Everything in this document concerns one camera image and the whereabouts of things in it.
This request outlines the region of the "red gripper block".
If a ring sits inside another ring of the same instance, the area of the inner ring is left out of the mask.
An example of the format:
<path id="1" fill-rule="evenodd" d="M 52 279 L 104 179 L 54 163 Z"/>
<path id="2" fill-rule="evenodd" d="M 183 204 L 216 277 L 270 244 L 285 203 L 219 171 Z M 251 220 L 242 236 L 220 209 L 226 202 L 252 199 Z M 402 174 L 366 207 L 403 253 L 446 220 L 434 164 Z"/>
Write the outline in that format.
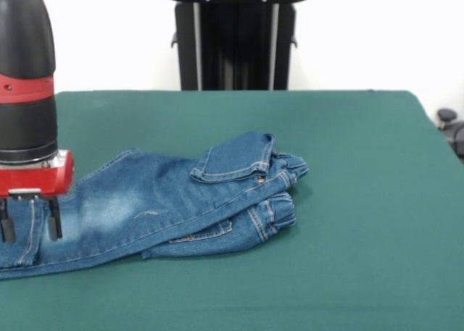
<path id="1" fill-rule="evenodd" d="M 50 159 L 32 164 L 1 164 L 1 198 L 49 198 L 49 238 L 62 238 L 61 213 L 57 196 L 66 194 L 73 184 L 74 158 L 69 150 L 58 150 Z M 15 229 L 1 200 L 1 233 L 5 243 L 15 242 Z"/>

